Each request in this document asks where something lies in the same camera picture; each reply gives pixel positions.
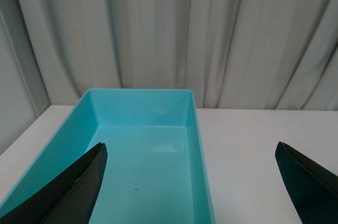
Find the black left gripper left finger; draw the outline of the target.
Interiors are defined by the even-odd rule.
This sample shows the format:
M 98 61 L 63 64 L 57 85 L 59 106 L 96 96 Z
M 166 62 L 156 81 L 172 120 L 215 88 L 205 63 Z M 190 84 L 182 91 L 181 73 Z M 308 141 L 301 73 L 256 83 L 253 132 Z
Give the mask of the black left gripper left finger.
M 1 217 L 1 223 L 89 223 L 108 152 L 98 143 L 37 193 Z

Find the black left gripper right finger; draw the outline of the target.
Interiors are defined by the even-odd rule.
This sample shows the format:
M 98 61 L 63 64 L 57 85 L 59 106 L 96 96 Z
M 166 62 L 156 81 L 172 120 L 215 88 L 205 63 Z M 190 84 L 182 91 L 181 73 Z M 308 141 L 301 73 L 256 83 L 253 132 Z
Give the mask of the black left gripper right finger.
M 337 223 L 337 175 L 279 142 L 277 165 L 302 223 Z

